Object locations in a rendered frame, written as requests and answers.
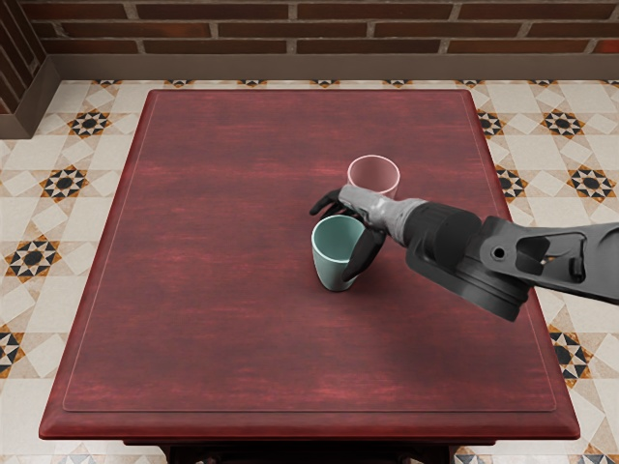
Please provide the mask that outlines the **teal cup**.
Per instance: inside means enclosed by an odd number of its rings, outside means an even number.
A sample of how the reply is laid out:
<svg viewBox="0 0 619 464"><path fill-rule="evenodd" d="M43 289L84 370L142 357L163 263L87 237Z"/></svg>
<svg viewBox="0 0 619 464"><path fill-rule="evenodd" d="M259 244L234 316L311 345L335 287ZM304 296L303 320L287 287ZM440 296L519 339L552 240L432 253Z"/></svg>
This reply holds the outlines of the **teal cup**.
<svg viewBox="0 0 619 464"><path fill-rule="evenodd" d="M314 267L322 285L330 291L347 290L354 278L342 279L353 249L365 226L353 217L331 216L321 219L311 233Z"/></svg>

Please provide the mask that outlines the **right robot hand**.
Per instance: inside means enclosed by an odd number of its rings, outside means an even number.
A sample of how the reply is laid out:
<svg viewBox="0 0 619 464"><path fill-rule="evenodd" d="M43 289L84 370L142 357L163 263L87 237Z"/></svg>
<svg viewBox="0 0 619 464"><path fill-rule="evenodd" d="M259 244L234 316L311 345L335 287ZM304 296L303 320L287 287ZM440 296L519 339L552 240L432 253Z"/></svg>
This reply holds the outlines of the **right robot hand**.
<svg viewBox="0 0 619 464"><path fill-rule="evenodd" d="M405 238L406 222L413 211L425 203L426 200L418 198L394 200L378 192L347 184L326 193L309 213L315 216L328 207L322 218L343 214L358 219L364 225L364 232L342 273L342 280L349 281L369 267L387 236L403 247L408 245L409 240Z"/></svg>

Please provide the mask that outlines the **pink cup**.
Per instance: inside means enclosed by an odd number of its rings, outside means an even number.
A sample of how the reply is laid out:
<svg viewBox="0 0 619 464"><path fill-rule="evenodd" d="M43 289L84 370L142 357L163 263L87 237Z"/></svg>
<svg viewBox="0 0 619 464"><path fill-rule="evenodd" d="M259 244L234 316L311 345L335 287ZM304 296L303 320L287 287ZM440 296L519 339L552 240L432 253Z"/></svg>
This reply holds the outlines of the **pink cup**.
<svg viewBox="0 0 619 464"><path fill-rule="evenodd" d="M364 155L352 160L347 169L350 185L370 189L395 199L400 181L398 166L380 155Z"/></svg>

